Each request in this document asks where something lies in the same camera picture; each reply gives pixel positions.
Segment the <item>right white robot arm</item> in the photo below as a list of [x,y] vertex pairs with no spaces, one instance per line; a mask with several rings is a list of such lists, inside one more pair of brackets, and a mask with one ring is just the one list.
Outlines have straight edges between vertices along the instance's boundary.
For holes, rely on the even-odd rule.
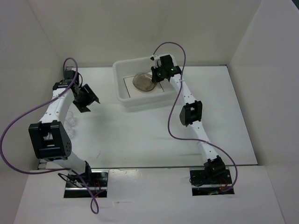
[[190,140],[201,143],[206,181],[216,183],[225,173],[226,166],[215,151],[217,147],[209,141],[203,127],[201,121],[202,102],[197,100],[189,90],[179,66],[153,66],[151,67],[151,72],[152,82],[157,83],[167,79],[178,93],[175,102],[180,100],[183,105],[179,114],[179,120],[183,126],[192,130],[193,137]]

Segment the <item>clear glass dish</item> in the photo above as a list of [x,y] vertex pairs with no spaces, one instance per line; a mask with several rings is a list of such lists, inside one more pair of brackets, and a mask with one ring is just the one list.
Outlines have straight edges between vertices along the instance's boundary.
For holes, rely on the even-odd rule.
[[137,73],[134,76],[132,83],[136,89],[143,92],[149,92],[155,88],[155,83],[152,82],[152,75],[149,73]]
[[133,85],[136,89],[142,91],[142,92],[150,92],[154,90],[157,83],[153,83],[149,79],[136,79],[133,81]]

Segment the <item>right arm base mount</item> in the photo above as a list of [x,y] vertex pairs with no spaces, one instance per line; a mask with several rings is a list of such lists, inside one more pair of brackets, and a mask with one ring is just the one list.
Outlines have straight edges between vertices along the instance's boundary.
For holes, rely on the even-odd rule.
[[189,168],[189,172],[193,196],[233,195],[235,193],[234,188],[224,192],[233,183],[228,168],[224,174],[212,180],[208,179],[203,167]]

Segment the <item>square white black-rimmed plate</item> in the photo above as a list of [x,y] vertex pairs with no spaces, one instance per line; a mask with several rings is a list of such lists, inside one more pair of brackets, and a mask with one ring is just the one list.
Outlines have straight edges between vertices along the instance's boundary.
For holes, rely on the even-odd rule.
[[128,91],[128,95],[130,98],[137,98],[137,97],[141,97],[141,96],[150,96],[150,95],[157,95],[157,94],[160,94],[160,93],[166,93],[168,91],[171,91],[172,90],[172,87],[171,85],[168,83],[167,80],[164,80],[162,82],[159,82],[157,83],[156,87],[154,88],[154,90],[150,91],[150,92],[142,92],[138,89],[136,89],[134,86],[133,86],[133,78],[134,76],[136,75],[132,75],[132,76],[129,76],[129,77],[125,77],[123,80],[124,80],[124,84],[125,84],[125,87],[127,88],[127,91]]

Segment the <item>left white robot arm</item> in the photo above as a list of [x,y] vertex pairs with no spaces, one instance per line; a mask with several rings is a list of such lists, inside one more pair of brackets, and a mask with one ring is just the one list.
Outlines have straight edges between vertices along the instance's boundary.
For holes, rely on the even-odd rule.
[[74,104],[81,113],[89,112],[90,109],[87,107],[93,102],[98,103],[99,99],[87,84],[82,87],[73,84],[68,90],[66,87],[67,85],[62,82],[55,83],[53,101],[39,122],[30,124],[28,132],[38,159],[68,169],[72,180],[77,174],[76,181],[86,187],[93,182],[90,165],[72,152],[71,139],[64,122],[71,104]]

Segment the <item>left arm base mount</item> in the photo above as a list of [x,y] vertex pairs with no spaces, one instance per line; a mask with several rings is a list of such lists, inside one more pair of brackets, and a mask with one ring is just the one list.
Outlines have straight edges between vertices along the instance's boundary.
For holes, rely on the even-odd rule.
[[[58,173],[65,181],[64,198],[91,198],[86,186],[76,175]],[[90,177],[82,175],[92,195],[96,198],[107,197],[108,170],[92,171]]]

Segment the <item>translucent white plastic bin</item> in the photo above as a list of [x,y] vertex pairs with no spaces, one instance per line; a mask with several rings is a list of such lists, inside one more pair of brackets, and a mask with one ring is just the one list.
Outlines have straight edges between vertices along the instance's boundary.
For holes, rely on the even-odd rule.
[[182,71],[172,54],[117,61],[116,96],[127,108],[168,101],[178,93]]

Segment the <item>small clear glass cup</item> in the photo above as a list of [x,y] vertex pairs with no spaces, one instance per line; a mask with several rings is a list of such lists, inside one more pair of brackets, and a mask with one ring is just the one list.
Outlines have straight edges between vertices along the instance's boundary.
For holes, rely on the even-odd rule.
[[75,136],[75,125],[76,125],[77,119],[74,116],[72,111],[68,111],[64,120],[64,128],[66,130],[67,135],[70,139],[72,139]]

